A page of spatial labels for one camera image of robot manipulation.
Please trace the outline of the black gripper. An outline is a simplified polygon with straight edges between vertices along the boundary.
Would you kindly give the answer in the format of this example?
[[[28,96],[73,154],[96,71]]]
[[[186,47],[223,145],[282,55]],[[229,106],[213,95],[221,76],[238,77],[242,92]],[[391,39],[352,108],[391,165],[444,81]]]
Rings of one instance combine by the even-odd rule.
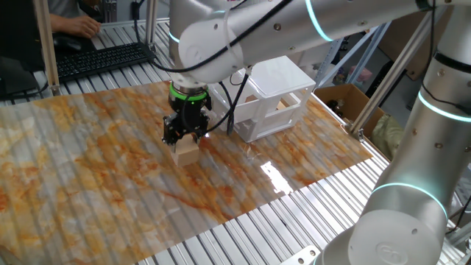
[[[169,95],[169,105],[174,112],[163,118],[162,142],[175,152],[180,136],[190,133],[193,142],[200,144],[201,135],[209,123],[209,116],[203,108],[211,110],[210,97],[204,95],[202,99],[196,99],[194,96],[186,100],[186,96],[179,98]]]

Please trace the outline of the person's hand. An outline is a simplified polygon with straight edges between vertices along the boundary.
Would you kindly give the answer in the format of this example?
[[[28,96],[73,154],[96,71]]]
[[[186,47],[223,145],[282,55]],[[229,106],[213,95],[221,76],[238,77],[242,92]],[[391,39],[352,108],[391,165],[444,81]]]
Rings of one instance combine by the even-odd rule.
[[[92,38],[100,32],[101,25],[101,23],[89,16],[80,16],[70,20],[68,29],[71,35],[82,38]]]

